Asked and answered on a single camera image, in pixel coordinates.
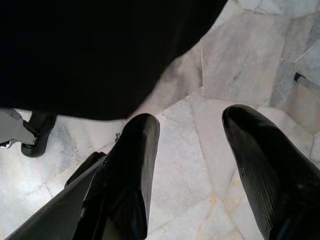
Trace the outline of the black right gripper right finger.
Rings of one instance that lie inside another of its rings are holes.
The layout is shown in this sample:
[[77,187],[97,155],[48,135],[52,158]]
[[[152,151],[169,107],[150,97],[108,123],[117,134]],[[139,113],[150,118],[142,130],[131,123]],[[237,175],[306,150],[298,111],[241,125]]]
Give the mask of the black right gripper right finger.
[[250,106],[227,107],[222,123],[263,238],[319,239],[319,169],[272,121]]

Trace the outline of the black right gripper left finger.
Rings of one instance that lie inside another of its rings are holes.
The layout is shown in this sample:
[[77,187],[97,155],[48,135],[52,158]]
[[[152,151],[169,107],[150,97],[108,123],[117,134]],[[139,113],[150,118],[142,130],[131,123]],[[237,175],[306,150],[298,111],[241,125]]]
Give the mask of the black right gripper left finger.
[[122,240],[148,235],[160,123],[149,113],[133,117],[94,173],[82,202],[82,239],[101,240],[107,220]]

